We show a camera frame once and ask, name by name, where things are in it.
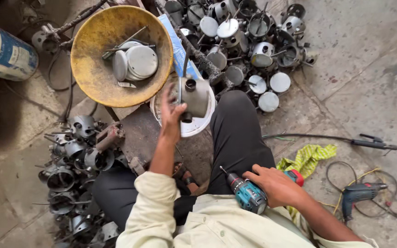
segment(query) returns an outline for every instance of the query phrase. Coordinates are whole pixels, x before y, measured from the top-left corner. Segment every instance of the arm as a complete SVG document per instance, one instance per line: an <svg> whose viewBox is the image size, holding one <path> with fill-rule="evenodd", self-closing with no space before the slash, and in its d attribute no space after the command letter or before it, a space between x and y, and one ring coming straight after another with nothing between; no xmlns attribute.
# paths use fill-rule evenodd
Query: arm
<svg viewBox="0 0 397 248"><path fill-rule="evenodd" d="M174 149L180 140L179 116L186 105L172 106L168 97L173 85L162 95L162 128L150 165L150 171L135 181L139 194L125 231L117 239L116 246L171 247L176 228L174 200L177 193L173 178Z"/></svg>
<svg viewBox="0 0 397 248"><path fill-rule="evenodd" d="M314 200L303 188L275 168L253 165L244 178L256 183L267 195L269 207L293 206L306 218L310 227L330 241L361 241L348 227Z"/></svg>

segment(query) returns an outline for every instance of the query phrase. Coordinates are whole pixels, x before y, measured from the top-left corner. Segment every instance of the man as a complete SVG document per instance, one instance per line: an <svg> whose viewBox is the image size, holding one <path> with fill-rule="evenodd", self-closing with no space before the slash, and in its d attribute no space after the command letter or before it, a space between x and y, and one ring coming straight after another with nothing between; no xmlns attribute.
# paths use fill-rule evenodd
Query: man
<svg viewBox="0 0 397 248"><path fill-rule="evenodd" d="M172 88L163 93L162 129L149 171L134 181L131 172L121 169L102 173L95 182L96 201L125 229L117 239L118 248L313 247L291 222L285 206L300 211L320 246L371 247L275 169L256 110L238 90L222 96L211 119L214 161L206 194L176 199L171 176L175 144L180 140L179 116L186 105L170 105ZM269 207L261 215L241 209L220 166L256 183L267 194ZM176 224L184 226L173 237Z"/></svg>

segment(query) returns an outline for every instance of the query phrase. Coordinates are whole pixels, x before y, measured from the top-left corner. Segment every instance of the cordless drill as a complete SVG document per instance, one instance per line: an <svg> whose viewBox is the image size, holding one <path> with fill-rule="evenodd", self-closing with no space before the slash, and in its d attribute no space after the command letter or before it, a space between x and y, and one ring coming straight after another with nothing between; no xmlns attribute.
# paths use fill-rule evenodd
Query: cordless drill
<svg viewBox="0 0 397 248"><path fill-rule="evenodd" d="M220 169L226 173L226 182L235 194L235 200L241 208L255 214L261 214L267 206L266 194L255 183L249 180L240 178L235 173L227 173L223 167ZM289 170L284 172L292 181L302 186L304 183L303 177L296 170Z"/></svg>
<svg viewBox="0 0 397 248"><path fill-rule="evenodd" d="M388 188L385 183L358 183L345 187L342 192L342 214L344 223L352 220L353 204L360 201L372 200L381 189Z"/></svg>

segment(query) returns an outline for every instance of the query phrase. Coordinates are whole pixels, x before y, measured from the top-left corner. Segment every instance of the cream shirt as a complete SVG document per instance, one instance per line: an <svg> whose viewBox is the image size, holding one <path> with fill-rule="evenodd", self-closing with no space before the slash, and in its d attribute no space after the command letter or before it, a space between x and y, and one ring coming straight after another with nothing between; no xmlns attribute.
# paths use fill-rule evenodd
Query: cream shirt
<svg viewBox="0 0 397 248"><path fill-rule="evenodd" d="M291 222L284 207L266 208L258 215L238 206L234 195L205 194L197 197L183 228L176 231L173 178L145 172L135 181L139 194L125 231L116 247L298 247L312 248ZM326 248L371 248L365 242L333 242L315 235Z"/></svg>

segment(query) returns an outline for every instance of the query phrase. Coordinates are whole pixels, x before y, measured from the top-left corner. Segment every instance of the sleeve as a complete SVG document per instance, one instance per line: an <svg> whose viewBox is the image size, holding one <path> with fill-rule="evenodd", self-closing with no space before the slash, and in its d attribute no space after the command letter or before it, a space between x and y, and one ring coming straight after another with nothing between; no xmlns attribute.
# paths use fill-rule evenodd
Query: sleeve
<svg viewBox="0 0 397 248"><path fill-rule="evenodd" d="M320 247L325 247L325 248L373 248L372 245L360 241L346 241L346 242L330 241L321 238L315 232L313 232L313 238L317 240L319 244L322 245L322 246L320 245Z"/></svg>
<svg viewBox="0 0 397 248"><path fill-rule="evenodd" d="M172 247L177 188L169 176L145 172L134 183L139 194L116 247Z"/></svg>

